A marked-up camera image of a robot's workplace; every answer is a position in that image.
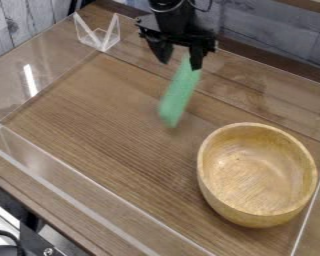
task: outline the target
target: wooden table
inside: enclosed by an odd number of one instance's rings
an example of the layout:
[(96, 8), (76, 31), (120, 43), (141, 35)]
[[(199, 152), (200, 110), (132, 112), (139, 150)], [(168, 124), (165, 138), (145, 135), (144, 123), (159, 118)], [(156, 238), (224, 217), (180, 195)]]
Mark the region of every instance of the wooden table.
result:
[[(112, 16), (100, 3), (81, 14), (93, 27), (105, 27)], [(36, 72), (41, 87), (52, 83), (2, 121), (29, 141), (10, 153), (32, 169), (21, 171), (0, 156), (0, 186), (94, 255), (290, 255), (306, 212), (271, 229), (231, 224), (199, 191), (196, 154), (223, 125), (267, 123), (303, 142), (320, 174), (320, 84), (220, 51), (205, 60), (187, 113), (168, 130), (156, 108), (184, 50), (163, 66), (132, 20), (120, 22), (123, 41), (106, 54), (76, 41), (68, 19), (0, 59), (0, 71), (13, 71), (18, 62), (46, 73)], [(17, 78), (0, 73), (2, 105)], [(2, 117), (22, 104), (17, 98), (9, 98), (10, 108), (0, 107)], [(45, 156), (28, 158), (30, 143)], [(46, 160), (48, 154), (66, 165)], [(299, 255), (320, 255), (318, 225), (306, 230)]]

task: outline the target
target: black cable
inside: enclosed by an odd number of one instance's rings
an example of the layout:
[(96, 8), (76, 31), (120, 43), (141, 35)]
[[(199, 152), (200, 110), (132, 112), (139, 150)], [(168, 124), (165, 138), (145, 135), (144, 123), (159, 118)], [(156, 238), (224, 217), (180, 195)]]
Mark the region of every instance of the black cable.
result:
[(208, 12), (208, 11), (211, 10), (213, 0), (209, 0), (208, 8), (207, 8), (207, 9), (199, 8), (199, 7), (192, 3), (191, 0), (187, 0), (187, 1), (188, 1), (189, 5), (191, 5), (196, 10), (199, 10), (200, 12)]
[(0, 236), (6, 236), (14, 241), (17, 256), (24, 256), (25, 253), (24, 253), (22, 245), (21, 245), (18, 239), (16, 238), (16, 236), (12, 235), (9, 232), (2, 231), (2, 230), (0, 230)]

